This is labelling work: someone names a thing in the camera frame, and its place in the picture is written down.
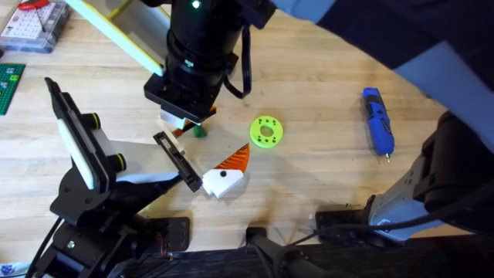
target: black metal bracket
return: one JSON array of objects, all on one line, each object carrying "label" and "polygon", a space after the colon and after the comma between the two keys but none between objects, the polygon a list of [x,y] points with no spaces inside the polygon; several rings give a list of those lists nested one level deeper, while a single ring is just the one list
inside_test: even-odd
[{"label": "black metal bracket", "polygon": [[175,164],[178,169],[178,174],[185,181],[187,186],[196,192],[202,186],[202,179],[198,173],[195,172],[193,167],[188,163],[187,159],[177,150],[171,139],[162,131],[153,136],[156,143],[158,143],[168,157]]},{"label": "black metal bracket", "polygon": [[191,220],[188,217],[149,219],[149,222],[164,235],[163,242],[167,246],[167,252],[184,252],[187,250],[191,238]]}]

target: lime green 3d printed part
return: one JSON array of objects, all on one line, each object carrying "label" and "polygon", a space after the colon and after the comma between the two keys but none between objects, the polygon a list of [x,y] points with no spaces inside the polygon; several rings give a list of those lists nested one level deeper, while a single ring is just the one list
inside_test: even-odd
[{"label": "lime green 3d printed part", "polygon": [[7,113],[25,65],[0,64],[0,115]]},{"label": "lime green 3d printed part", "polygon": [[263,148],[275,147],[283,137],[283,126],[270,116],[255,119],[250,126],[250,138],[254,144]]}]

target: green lego baseplate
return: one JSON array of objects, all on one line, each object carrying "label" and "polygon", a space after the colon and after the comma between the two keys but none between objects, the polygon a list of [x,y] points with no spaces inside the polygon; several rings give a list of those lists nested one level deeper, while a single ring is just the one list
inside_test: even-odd
[{"label": "green lego baseplate", "polygon": [[21,64],[0,64],[0,115],[7,113],[24,68]]}]

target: black cable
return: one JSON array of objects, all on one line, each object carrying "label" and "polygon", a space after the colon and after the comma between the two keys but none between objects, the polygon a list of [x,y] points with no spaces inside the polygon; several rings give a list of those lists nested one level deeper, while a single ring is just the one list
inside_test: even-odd
[{"label": "black cable", "polygon": [[225,72],[223,76],[223,83],[226,89],[228,89],[234,96],[243,100],[252,91],[252,67],[250,63],[250,25],[246,24],[242,30],[242,80],[244,85],[244,91],[241,92],[235,86],[230,83],[228,75],[230,73]]},{"label": "black cable", "polygon": [[256,244],[252,244],[252,247],[254,247],[255,252],[257,253],[257,255],[259,255],[259,258],[261,259],[261,263],[264,266],[266,273],[268,273],[268,278],[274,278],[274,274],[272,273],[272,267],[269,265],[266,256],[262,253],[261,249]]},{"label": "black cable", "polygon": [[55,233],[56,229],[59,227],[62,219],[59,217],[56,221],[55,224],[53,224],[52,228],[49,230],[48,234],[46,235],[45,239],[41,243],[41,246],[38,249],[38,252],[34,255],[34,258],[32,258],[31,265],[28,268],[28,272],[25,273],[25,278],[31,278],[32,275],[34,274],[34,265],[38,262],[38,259],[41,257],[43,252],[45,251],[46,245],[48,244],[49,240],[52,238],[53,234]]},{"label": "black cable", "polygon": [[327,234],[329,232],[333,232],[334,230],[341,229],[352,229],[352,230],[363,230],[363,231],[378,231],[378,230],[393,230],[393,229],[405,229],[410,228],[417,225],[422,225],[428,222],[432,222],[439,219],[447,218],[448,216],[456,213],[464,208],[474,205],[475,203],[481,202],[489,197],[491,197],[494,192],[494,180],[487,183],[487,185],[482,186],[481,188],[475,190],[474,192],[468,194],[466,197],[447,205],[443,208],[438,209],[437,211],[430,213],[428,215],[424,215],[421,217],[417,217],[416,219],[403,221],[390,225],[361,225],[361,224],[341,224],[334,225],[331,227],[327,227],[324,229],[315,230],[312,234],[299,239],[295,242],[290,243],[290,246],[294,246],[305,242],[309,239],[312,239],[319,234]]}]

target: green ring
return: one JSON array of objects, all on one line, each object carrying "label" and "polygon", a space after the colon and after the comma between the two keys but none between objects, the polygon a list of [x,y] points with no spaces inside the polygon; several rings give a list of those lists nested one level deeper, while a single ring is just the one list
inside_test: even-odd
[{"label": "green ring", "polygon": [[[271,136],[264,136],[261,128],[267,127],[272,130]],[[258,147],[272,148],[281,141],[283,137],[283,126],[281,123],[270,116],[261,116],[256,118],[250,125],[250,138]]]}]

